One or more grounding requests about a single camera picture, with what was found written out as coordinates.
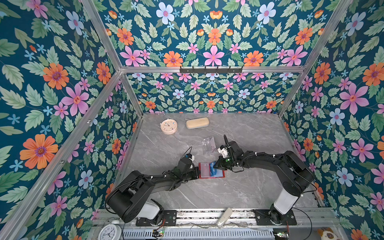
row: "floral wallpaper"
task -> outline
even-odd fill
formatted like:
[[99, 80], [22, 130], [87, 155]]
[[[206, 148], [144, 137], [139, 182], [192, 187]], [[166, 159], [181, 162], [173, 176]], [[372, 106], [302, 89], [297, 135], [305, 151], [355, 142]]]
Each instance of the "floral wallpaper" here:
[[126, 66], [297, 66], [337, 3], [111, 0], [96, 7]]
[[301, 159], [350, 239], [382, 239], [383, 1], [354, 0], [284, 113]]
[[[2, 228], [114, 69], [79, 1], [2, 1], [0, 27]], [[86, 238], [135, 119], [119, 83], [18, 239]]]

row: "wall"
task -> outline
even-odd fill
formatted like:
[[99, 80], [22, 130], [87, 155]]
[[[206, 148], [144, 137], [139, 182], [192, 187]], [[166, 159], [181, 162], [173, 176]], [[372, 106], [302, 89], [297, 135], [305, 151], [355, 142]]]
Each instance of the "wall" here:
[[[107, 33], [127, 66], [212, 65], [206, 56], [216, 47], [220, 54], [215, 58], [220, 61], [214, 62], [215, 66], [295, 66], [308, 58], [337, 2], [111, 0], [96, 7], [103, 10], [100, 15]], [[171, 15], [166, 23], [156, 15], [162, 4]], [[267, 5], [273, 6], [269, 11], [275, 11], [274, 16], [256, 21]], [[301, 41], [303, 30], [307, 37]], [[301, 61], [289, 62], [288, 50], [301, 53]], [[139, 54], [137, 61], [128, 61], [127, 51]], [[259, 62], [247, 64], [255, 51], [260, 54]], [[167, 60], [172, 53], [178, 59], [174, 65]], [[329, 50], [325, 48], [321, 54], [328, 56]], [[281, 73], [262, 73], [262, 78], [256, 73], [240, 78], [233, 74], [173, 74], [168, 78], [166, 73], [139, 77], [135, 73], [130, 77], [144, 112], [275, 112], [297, 74], [289, 78]]]
[[[35, 5], [40, 11], [31, 10]], [[0, 27], [0, 136], [3, 139], [0, 146], [0, 227], [3, 227], [107, 83], [111, 77], [108, 73], [113, 74], [114, 70], [79, 1], [2, 1]], [[103, 70], [105, 78], [100, 76]], [[72, 91], [81, 86], [80, 107], [71, 107]], [[121, 154], [112, 151], [111, 140], [119, 138], [120, 148], [124, 150], [126, 139], [132, 134], [136, 114], [131, 104], [127, 104], [127, 113], [121, 113], [119, 105], [123, 100], [127, 102], [120, 86], [79, 143], [76, 150], [79, 157], [65, 164], [53, 192], [45, 196], [20, 233], [21, 239], [69, 236], [69, 240], [79, 240], [77, 235], [85, 239], [90, 221], [103, 204], [116, 165], [119, 165]], [[114, 110], [112, 118], [104, 110], [108, 107]], [[86, 141], [95, 144], [94, 152], [89, 155], [83, 150]], [[35, 150], [40, 150], [40, 157]], [[88, 171], [94, 179], [84, 189], [84, 185], [79, 186], [79, 180], [83, 172]], [[62, 205], [59, 216], [56, 212], [51, 217], [59, 196], [67, 197], [67, 205]], [[79, 221], [79, 228], [73, 228]]]
[[384, 173], [383, 1], [354, 0], [284, 114], [326, 206], [351, 239], [380, 239]]

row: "marble surface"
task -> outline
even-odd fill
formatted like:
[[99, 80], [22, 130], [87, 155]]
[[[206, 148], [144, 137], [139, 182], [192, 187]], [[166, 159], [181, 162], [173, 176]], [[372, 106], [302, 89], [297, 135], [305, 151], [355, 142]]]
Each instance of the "marble surface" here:
[[[190, 119], [208, 117], [210, 124], [187, 129]], [[161, 132], [160, 123], [174, 119], [178, 130], [173, 135]], [[201, 142], [213, 136], [216, 146], [224, 144], [223, 135], [235, 140], [243, 151], [284, 153], [293, 151], [282, 122], [275, 114], [153, 114], [145, 115], [128, 169], [142, 174], [161, 174], [175, 167], [182, 154], [192, 146], [195, 165], [213, 162], [219, 153], [203, 155]], [[225, 172], [225, 178], [197, 179], [182, 184], [174, 191], [151, 194], [165, 209], [169, 208], [269, 208], [277, 199], [282, 186], [275, 172], [251, 168], [241, 173]], [[312, 193], [301, 197], [296, 207], [317, 207]]]

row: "clock face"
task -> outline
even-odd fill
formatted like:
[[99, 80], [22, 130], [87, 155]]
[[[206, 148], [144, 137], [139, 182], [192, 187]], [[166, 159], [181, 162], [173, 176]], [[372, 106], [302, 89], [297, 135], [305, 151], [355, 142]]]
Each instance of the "clock face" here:
[[163, 131], [172, 131], [177, 127], [177, 123], [173, 119], [167, 119], [161, 123], [161, 129]]
[[106, 226], [104, 229], [101, 230], [99, 240], [114, 240], [118, 239], [115, 238], [116, 235], [116, 226], [113, 224], [110, 224]]

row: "flower center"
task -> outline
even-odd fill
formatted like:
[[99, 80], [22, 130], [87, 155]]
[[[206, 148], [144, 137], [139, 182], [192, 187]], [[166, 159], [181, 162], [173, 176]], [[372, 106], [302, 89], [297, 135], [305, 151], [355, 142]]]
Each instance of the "flower center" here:
[[79, 96], [76, 96], [76, 97], [73, 99], [73, 102], [74, 102], [75, 104], [79, 104], [79, 103], [81, 102], [80, 97], [79, 97]]
[[55, 72], [55, 73], [53, 73], [53, 74], [52, 74], [52, 78], [53, 78], [53, 80], [55, 80], [55, 81], [60, 80], [60, 78], [61, 78], [61, 73], [60, 73], [60, 72]]
[[378, 71], [374, 71], [374, 72], [371, 74], [371, 76], [372, 76], [373, 78], [376, 78], [378, 75], [379, 75], [379, 72], [378, 72]]
[[36, 150], [35, 150], [35, 154], [38, 156], [38, 157], [42, 157], [45, 155], [45, 152], [46, 152], [46, 148], [44, 146], [41, 146], [41, 147], [38, 147]]

